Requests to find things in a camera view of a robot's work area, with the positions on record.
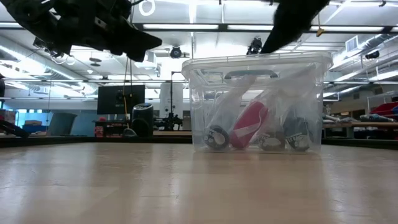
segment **table surface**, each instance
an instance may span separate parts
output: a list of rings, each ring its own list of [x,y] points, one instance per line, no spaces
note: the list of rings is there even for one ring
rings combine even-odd
[[[0,149],[2,224],[396,223],[398,151],[212,154],[186,144]]]

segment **clear plastic bin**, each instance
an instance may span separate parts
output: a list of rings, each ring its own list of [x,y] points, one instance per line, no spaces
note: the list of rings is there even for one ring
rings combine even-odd
[[[329,53],[186,61],[197,151],[307,152],[320,148]]]

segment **security camera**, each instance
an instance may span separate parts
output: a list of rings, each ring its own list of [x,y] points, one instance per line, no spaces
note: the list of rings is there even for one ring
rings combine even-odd
[[[180,58],[182,56],[182,51],[180,46],[174,46],[173,49],[170,51],[171,58]]]
[[[260,53],[261,47],[262,47],[261,38],[259,37],[254,38],[250,46],[248,47],[248,52],[246,53],[246,55],[255,55]]]

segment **cable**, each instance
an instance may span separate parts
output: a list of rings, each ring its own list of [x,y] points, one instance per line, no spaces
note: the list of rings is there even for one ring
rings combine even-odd
[[[136,6],[136,5],[140,4],[140,3],[143,2],[143,1],[145,1],[145,0],[138,0],[138,1],[136,1],[136,2],[132,2],[132,3],[131,3],[131,6]]]
[[[130,24],[132,24],[132,18],[134,17],[134,10],[136,8],[136,4],[139,4],[140,2],[145,1],[145,0],[138,0],[137,2],[132,2],[131,0],[131,6],[132,6],[132,11],[131,11],[131,15],[130,15]],[[128,56],[126,56],[126,70],[124,72],[124,82],[123,82],[123,100],[124,100],[124,115],[126,117],[126,121],[127,121],[127,128],[130,129],[130,124],[128,121],[128,116],[127,116],[127,101],[126,101],[126,95],[125,95],[125,87],[126,87],[126,78],[127,78],[127,68],[129,66],[129,61],[130,61],[130,88],[131,88],[131,92],[132,92],[132,60],[129,59]]]

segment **fluorescent light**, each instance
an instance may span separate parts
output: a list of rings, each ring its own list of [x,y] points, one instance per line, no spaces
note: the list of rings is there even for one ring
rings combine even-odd
[[[340,93],[348,93],[348,92],[351,92],[351,91],[353,91],[353,90],[355,90],[355,89],[357,89],[357,88],[359,88],[359,87],[358,87],[358,86],[356,86],[356,87],[351,87],[351,88],[348,88],[348,89],[346,89],[346,90],[341,91]]]
[[[124,82],[124,80],[88,80],[91,83],[118,83]]]
[[[335,81],[336,81],[336,82],[340,82],[340,81],[343,81],[343,80],[352,78],[352,77],[354,77],[354,76],[356,76],[356,75],[357,75],[357,73],[353,72],[353,73],[350,73],[350,74],[347,74],[347,75],[343,75],[342,77],[336,79]]]
[[[330,47],[330,46],[301,46],[297,50],[325,50],[325,51],[337,51],[341,47]]]
[[[15,57],[16,59],[18,59],[19,61],[17,62],[16,66],[18,66],[19,68],[30,72],[30,73],[44,73],[46,66],[29,58],[26,57],[25,55],[22,55],[18,52],[15,52],[13,50],[10,50],[6,47],[3,47],[0,45],[0,50],[5,51],[6,53],[9,53],[10,55],[12,55],[13,57]]]
[[[41,82],[41,80],[38,79],[11,79],[11,78],[5,78],[5,82]]]
[[[218,29],[212,24],[144,24],[144,29]]]
[[[374,82],[373,84],[377,84],[377,85],[398,85],[398,82],[384,81],[384,82]]]
[[[18,89],[21,89],[21,90],[28,90],[29,89],[25,85],[22,85],[22,84],[20,84],[18,82],[5,82],[5,84],[7,86],[12,86],[12,87],[15,87],[15,88],[18,88]]]
[[[34,75],[34,76],[49,76],[49,75],[52,75],[52,74],[51,74],[51,73],[41,73],[41,74],[28,73],[27,75]]]
[[[196,1],[190,1],[189,4],[189,23],[193,24],[197,19],[197,4]]]
[[[378,7],[380,6],[380,3],[381,2],[351,2],[346,4],[346,7]],[[333,6],[341,6],[344,3],[331,1],[329,4]],[[398,4],[387,2],[384,6],[398,7]]]
[[[384,80],[384,79],[391,78],[391,77],[394,77],[394,76],[397,76],[397,75],[398,75],[398,71],[386,72],[386,73],[382,73],[382,74],[376,75],[373,78],[370,78],[369,81]]]
[[[323,102],[339,102],[339,100],[323,99]]]
[[[22,28],[17,22],[0,22],[0,28]]]
[[[334,94],[336,94],[336,93],[324,93],[323,97],[333,96]]]
[[[66,83],[68,83],[68,82],[83,82],[83,80],[45,80],[46,82],[51,82],[51,83],[53,83],[53,82],[66,82]]]
[[[334,82],[334,84],[337,84],[337,85],[344,85],[344,84],[360,84],[360,85],[366,85],[366,84],[369,84],[369,82]]]
[[[378,26],[321,26],[325,31],[333,32],[377,32],[382,31],[384,27]],[[311,31],[317,31],[318,26],[311,26]]]
[[[262,26],[262,25],[228,25],[229,30],[272,30],[274,26]]]

